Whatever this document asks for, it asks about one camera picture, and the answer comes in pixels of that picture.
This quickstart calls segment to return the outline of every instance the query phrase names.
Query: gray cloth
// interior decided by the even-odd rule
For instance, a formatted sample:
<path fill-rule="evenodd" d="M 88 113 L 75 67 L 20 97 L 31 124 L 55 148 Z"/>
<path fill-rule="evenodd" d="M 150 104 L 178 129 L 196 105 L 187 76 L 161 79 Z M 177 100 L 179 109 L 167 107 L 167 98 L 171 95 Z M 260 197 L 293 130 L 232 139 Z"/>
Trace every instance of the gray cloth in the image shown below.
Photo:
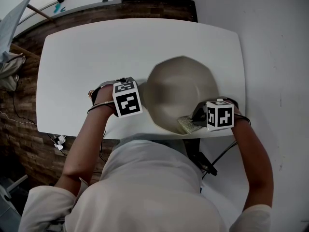
<path fill-rule="evenodd" d="M 29 2 L 30 0 L 23 0 L 0 22 L 0 64 L 7 62 L 7 57 L 10 56 L 5 54 L 10 51 L 16 28 Z"/>
<path fill-rule="evenodd" d="M 16 55 L 9 51 L 20 18 L 29 2 L 23 0 L 0 22 L 0 87 L 9 91 L 16 90 L 18 79 L 12 75 L 25 62 L 24 57 L 15 58 Z"/>
<path fill-rule="evenodd" d="M 0 69 L 0 88 L 8 91 L 15 91 L 18 78 L 15 73 L 22 67 L 26 58 L 22 55 L 11 53 L 11 60 L 2 65 Z"/>

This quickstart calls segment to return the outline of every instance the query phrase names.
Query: hand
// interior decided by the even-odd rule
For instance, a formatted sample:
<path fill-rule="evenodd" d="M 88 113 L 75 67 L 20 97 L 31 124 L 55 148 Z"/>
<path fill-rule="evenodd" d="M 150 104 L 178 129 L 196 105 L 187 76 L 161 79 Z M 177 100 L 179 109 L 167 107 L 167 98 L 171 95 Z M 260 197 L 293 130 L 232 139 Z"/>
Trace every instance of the hand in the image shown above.
<path fill-rule="evenodd" d="M 102 87 L 98 91 L 94 105 L 99 104 L 99 103 L 103 103 L 103 102 L 113 101 L 112 90 L 113 90 L 113 85 L 105 85 L 104 87 Z M 109 106 L 113 107 L 113 109 L 108 107 L 108 106 L 101 106 L 101 108 L 109 108 L 109 109 L 106 109 L 106 111 L 108 111 L 108 114 L 110 116 L 115 112 L 116 108 L 115 108 L 115 105 L 113 103 L 109 104 Z"/>

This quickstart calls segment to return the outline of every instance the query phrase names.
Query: wire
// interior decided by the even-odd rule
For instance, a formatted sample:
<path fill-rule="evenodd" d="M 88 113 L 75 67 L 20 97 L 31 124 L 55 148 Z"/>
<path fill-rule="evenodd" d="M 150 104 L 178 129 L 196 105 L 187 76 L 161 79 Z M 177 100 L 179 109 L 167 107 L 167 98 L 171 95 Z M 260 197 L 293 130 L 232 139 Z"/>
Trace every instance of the wire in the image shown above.
<path fill-rule="evenodd" d="M 243 116 L 243 115 L 240 115 L 240 114 L 234 114 L 235 116 L 239 116 L 240 118 L 239 119 L 245 119 L 246 121 L 249 122 L 249 124 L 251 125 L 251 121 L 246 117 L 246 116 Z M 213 161 L 212 163 L 212 166 L 222 157 L 224 156 L 224 154 L 231 148 L 233 148 L 235 145 L 237 145 L 237 142 L 234 141 L 230 144 L 229 147 L 227 147 L 217 158 L 216 160 Z M 207 174 L 208 172 L 206 171 L 206 173 L 203 175 L 202 177 L 202 180 L 204 179 L 205 175 Z"/>
<path fill-rule="evenodd" d="M 225 151 L 223 151 L 217 158 L 216 160 L 213 161 L 212 165 L 214 165 L 229 149 L 231 149 L 232 147 L 234 147 L 237 144 L 236 141 L 234 141 L 229 147 L 227 147 L 225 149 Z"/>
<path fill-rule="evenodd" d="M 205 175 L 207 174 L 207 172 L 203 175 L 202 180 L 204 179 Z"/>
<path fill-rule="evenodd" d="M 60 150 L 60 151 L 61 151 L 61 153 L 62 153 L 63 155 L 68 156 L 67 154 L 64 154 L 62 150 Z"/>
<path fill-rule="evenodd" d="M 30 122 L 32 122 L 32 124 L 34 124 L 34 125 L 37 127 L 37 124 L 34 123 L 31 119 L 25 118 L 25 117 L 21 117 L 21 116 L 18 115 L 18 113 L 17 113 L 17 111 L 16 111 L 15 103 L 14 103 L 14 94 L 15 94 L 15 92 L 13 93 L 12 99 L 13 99 L 13 106 L 14 106 L 14 111 L 15 111 L 16 115 L 17 115 L 19 118 L 21 118 L 21 119 L 29 120 Z"/>
<path fill-rule="evenodd" d="M 33 124 L 33 125 L 36 126 L 36 124 L 34 124 L 34 123 L 32 123 L 32 122 L 29 122 L 29 121 L 28 121 L 28 122 L 19 122 L 19 121 L 17 121 L 17 120 L 14 120 L 14 119 L 9 118 L 9 117 L 6 115 L 6 113 L 3 113 L 3 112 L 1 112 L 1 111 L 0 111 L 0 113 L 1 113 L 1 114 L 4 114 L 4 115 L 7 117 L 8 120 L 14 121 L 14 122 L 16 122 L 16 123 L 19 123 L 19 124 L 28 124 L 28 123 L 29 123 L 29 124 Z"/>
<path fill-rule="evenodd" d="M 232 142 L 217 158 L 216 158 L 216 160 L 214 160 L 213 162 L 212 162 L 212 166 L 229 150 L 229 149 L 231 149 L 231 148 L 233 148 L 235 145 L 237 145 L 237 142 L 236 141 L 234 141 L 234 142 Z"/>
<path fill-rule="evenodd" d="M 103 158 L 103 154 L 102 154 L 102 143 L 103 143 L 103 138 L 105 136 L 105 133 L 106 133 L 106 130 L 104 130 L 104 133 L 103 133 L 103 137 L 102 137 L 102 141 L 100 143 L 100 153 L 99 153 L 99 156 L 100 158 L 106 163 L 106 160 Z"/>
<path fill-rule="evenodd" d="M 53 143 L 55 144 L 55 141 L 53 140 L 53 138 L 47 133 L 47 135 L 50 137 L 50 139 L 53 141 Z"/>

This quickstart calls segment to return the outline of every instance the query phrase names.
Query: wrist strap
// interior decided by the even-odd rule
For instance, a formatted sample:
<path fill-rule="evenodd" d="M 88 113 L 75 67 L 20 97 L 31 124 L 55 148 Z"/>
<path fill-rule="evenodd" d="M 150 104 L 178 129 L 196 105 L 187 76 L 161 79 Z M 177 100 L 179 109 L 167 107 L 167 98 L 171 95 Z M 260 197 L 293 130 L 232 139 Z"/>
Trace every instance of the wrist strap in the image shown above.
<path fill-rule="evenodd" d="M 238 116 L 239 117 L 235 121 L 240 120 L 240 119 L 244 119 L 244 120 L 246 120 L 251 125 L 251 121 L 246 116 L 243 116 L 241 114 L 234 114 L 234 116 Z"/>
<path fill-rule="evenodd" d="M 108 106 L 108 107 L 112 108 L 113 110 L 115 110 L 112 106 L 110 106 L 110 104 L 113 104 L 113 103 L 115 103 L 115 102 L 114 102 L 114 101 L 106 101 L 106 102 L 103 102 L 103 103 L 96 104 L 96 105 L 92 106 L 92 107 L 88 110 L 87 114 L 88 114 L 91 110 L 93 110 L 93 109 L 95 109 L 95 108 L 97 108 L 97 107 L 100 107 L 100 106 Z"/>

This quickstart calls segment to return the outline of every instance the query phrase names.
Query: black and white marker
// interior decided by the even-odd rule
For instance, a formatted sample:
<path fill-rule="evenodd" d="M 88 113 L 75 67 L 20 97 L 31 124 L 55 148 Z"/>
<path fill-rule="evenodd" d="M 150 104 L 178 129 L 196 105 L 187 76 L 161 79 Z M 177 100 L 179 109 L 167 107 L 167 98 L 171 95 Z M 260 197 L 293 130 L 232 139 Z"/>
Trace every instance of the black and white marker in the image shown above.
<path fill-rule="evenodd" d="M 136 82 L 115 83 L 112 96 L 118 117 L 127 117 L 143 112 Z"/>

